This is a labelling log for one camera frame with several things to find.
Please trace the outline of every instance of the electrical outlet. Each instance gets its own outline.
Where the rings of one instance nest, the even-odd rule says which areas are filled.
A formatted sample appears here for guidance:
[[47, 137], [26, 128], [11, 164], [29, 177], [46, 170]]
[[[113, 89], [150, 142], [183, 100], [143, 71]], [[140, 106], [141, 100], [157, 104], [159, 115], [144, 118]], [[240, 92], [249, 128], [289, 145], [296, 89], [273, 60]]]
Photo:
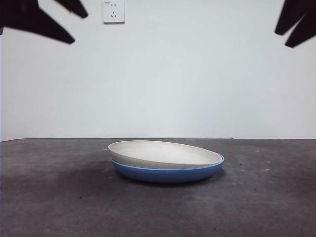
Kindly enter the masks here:
[[125, 0], [103, 1], [103, 23], [125, 23]]

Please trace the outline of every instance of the gray table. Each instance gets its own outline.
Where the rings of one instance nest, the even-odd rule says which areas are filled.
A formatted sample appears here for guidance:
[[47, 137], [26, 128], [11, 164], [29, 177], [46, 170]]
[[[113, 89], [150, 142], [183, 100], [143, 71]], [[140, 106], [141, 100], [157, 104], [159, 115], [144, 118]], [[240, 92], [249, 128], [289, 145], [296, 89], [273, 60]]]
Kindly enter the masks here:
[[316, 140], [163, 139], [226, 158], [182, 185], [116, 173], [105, 149], [120, 140], [2, 142], [2, 236], [316, 236]]

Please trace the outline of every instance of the plate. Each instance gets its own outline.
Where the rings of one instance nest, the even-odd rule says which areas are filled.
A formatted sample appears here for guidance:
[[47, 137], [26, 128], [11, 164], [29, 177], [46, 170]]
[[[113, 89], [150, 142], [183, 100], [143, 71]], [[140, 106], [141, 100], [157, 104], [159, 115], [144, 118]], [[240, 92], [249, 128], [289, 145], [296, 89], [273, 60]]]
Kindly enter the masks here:
[[122, 141], [108, 146], [118, 163], [143, 168], [194, 168], [217, 164], [222, 156], [203, 148], [161, 141]]
[[183, 168], [183, 169], [154, 169], [135, 167], [111, 160], [115, 169], [122, 175], [152, 183], [183, 183], [197, 181], [212, 176], [224, 163], [224, 157], [217, 164], [204, 167]]

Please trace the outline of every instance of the black object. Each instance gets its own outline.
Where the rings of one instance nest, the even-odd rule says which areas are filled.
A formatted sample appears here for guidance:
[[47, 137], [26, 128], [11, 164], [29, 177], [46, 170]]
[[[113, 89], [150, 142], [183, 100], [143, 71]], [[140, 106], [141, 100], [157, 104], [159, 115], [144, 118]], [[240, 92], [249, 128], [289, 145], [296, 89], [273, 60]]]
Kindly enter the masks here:
[[285, 0], [275, 33], [285, 34], [298, 21], [285, 43], [291, 48], [316, 35], [316, 0]]
[[[56, 1], [82, 18], [88, 16], [79, 0]], [[33, 32], [66, 43], [75, 42], [63, 27], [40, 9], [38, 0], [1, 0], [0, 25]]]

